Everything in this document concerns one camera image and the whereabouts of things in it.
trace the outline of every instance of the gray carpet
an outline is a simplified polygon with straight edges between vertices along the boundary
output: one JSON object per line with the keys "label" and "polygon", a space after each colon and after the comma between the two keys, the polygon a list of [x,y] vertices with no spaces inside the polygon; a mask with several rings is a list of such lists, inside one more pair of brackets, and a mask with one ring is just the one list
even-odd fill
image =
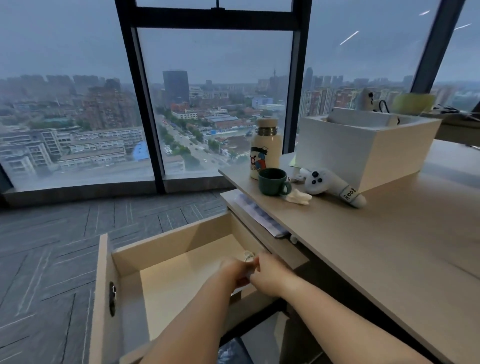
{"label": "gray carpet", "polygon": [[88,363],[100,234],[120,247],[216,215],[221,192],[0,213],[0,363]]}

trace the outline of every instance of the desk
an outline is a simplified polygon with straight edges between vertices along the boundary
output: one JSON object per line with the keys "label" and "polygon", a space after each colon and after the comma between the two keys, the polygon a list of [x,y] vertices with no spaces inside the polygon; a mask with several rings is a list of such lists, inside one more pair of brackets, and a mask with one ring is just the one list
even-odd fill
{"label": "desk", "polygon": [[220,173],[441,361],[480,363],[478,150],[435,140],[420,173],[366,191],[361,210],[264,196],[248,163]]}

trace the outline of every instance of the cup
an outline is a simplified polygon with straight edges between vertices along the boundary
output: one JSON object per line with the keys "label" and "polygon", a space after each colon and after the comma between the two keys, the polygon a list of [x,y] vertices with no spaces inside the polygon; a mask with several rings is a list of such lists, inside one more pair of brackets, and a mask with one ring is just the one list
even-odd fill
{"label": "cup", "polygon": [[287,173],[279,168],[265,168],[258,172],[258,188],[267,196],[285,196],[292,191]]}

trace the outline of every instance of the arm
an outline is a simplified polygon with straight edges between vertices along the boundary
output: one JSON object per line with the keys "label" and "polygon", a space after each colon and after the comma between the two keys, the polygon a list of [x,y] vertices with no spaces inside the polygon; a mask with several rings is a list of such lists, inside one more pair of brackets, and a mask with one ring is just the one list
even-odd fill
{"label": "arm", "polygon": [[256,263],[258,268],[250,276],[252,284],[291,304],[333,363],[431,364],[408,345],[297,277],[271,254],[260,253]]}
{"label": "arm", "polygon": [[254,263],[235,258],[222,262],[189,304],[155,339],[141,364],[214,364],[230,295],[248,283]]}

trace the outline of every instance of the white box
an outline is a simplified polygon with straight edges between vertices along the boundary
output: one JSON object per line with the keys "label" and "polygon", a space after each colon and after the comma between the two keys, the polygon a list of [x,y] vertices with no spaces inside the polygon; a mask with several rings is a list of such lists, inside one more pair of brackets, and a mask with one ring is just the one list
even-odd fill
{"label": "white box", "polygon": [[[383,114],[385,123],[381,125],[379,113],[345,110],[337,116],[348,116],[349,121],[328,122],[320,115],[300,119],[296,165],[309,170],[328,168],[359,192],[418,172],[441,123],[439,119],[394,114],[400,124],[386,126],[393,114]],[[376,126],[346,125],[354,123],[358,113],[362,116],[357,119],[363,120],[365,113],[376,114]]]}

